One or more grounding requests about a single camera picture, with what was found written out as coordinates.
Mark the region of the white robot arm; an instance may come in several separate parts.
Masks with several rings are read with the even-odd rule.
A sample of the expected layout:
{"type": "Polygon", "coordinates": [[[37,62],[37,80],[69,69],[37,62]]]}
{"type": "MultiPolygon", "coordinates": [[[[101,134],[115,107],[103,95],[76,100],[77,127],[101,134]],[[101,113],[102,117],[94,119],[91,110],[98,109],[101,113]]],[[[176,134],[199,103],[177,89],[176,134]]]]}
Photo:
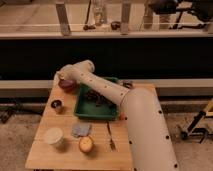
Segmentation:
{"type": "Polygon", "coordinates": [[[92,61],[63,66],[59,79],[75,80],[118,105],[127,117],[133,168],[137,171],[180,171],[158,97],[146,88],[126,88],[94,74],[92,61]]]}

